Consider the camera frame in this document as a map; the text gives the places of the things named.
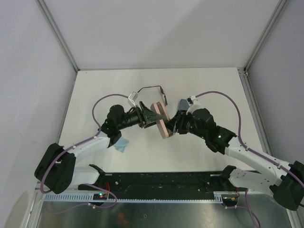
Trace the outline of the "pink glasses case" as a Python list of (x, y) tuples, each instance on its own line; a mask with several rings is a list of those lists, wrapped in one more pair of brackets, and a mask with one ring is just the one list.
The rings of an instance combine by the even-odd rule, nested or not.
[(169, 138), (174, 135), (171, 130), (166, 128), (166, 123), (170, 120), (169, 113), (166, 109), (166, 106), (163, 102), (156, 102), (151, 105), (151, 110), (159, 115), (161, 119), (156, 121), (156, 125), (163, 139)]

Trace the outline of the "brown thin-frame glasses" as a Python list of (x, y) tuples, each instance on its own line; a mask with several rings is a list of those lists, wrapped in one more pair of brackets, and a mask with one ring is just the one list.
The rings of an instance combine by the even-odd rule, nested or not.
[(144, 87), (140, 88), (137, 91), (137, 93), (140, 93), (142, 90), (148, 90), (148, 89), (153, 89), (153, 90), (157, 91), (157, 94), (159, 94), (162, 97), (162, 100), (163, 100), (165, 106), (168, 105), (166, 93), (161, 85), (144, 86)]

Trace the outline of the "small blue cloth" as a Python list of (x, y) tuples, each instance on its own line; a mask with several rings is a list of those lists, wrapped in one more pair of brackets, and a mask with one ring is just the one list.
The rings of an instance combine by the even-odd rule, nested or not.
[(115, 144), (114, 144), (114, 148), (123, 153), (126, 149), (126, 147), (129, 145), (129, 140), (121, 137)]

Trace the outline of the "blue-grey glasses case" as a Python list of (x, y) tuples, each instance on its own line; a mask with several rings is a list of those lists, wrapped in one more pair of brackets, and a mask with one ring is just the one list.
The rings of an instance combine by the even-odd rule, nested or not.
[(189, 103), (187, 99), (181, 99), (178, 104), (178, 110), (187, 111), (189, 109)]

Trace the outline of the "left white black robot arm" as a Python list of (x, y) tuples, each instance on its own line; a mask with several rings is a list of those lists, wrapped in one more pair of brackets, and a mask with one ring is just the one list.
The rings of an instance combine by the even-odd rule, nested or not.
[(105, 178), (100, 175), (101, 169), (95, 165), (77, 167), (76, 164), (111, 146), (122, 152), (128, 144), (122, 138), (122, 129), (134, 125), (147, 128), (157, 124), (163, 130), (168, 119), (169, 115), (162, 102), (153, 103), (150, 108), (140, 102), (139, 106), (128, 112), (121, 105), (113, 105), (96, 135), (72, 145), (49, 145), (34, 176), (43, 186), (48, 187), (48, 192), (55, 194), (81, 184), (89, 184), (93, 189), (99, 190), (105, 184)]

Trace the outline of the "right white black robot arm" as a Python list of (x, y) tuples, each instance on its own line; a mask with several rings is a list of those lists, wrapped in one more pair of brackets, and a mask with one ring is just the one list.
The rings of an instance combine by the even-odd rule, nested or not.
[(254, 169), (254, 172), (228, 166), (219, 178), (223, 190), (233, 187), (251, 189), (267, 194), (286, 209), (296, 211), (304, 198), (304, 165), (290, 164), (267, 153), (256, 152), (240, 141), (234, 132), (217, 125), (207, 109), (190, 113), (179, 110), (166, 123), (174, 133), (191, 133), (205, 141), (213, 152), (237, 159)]

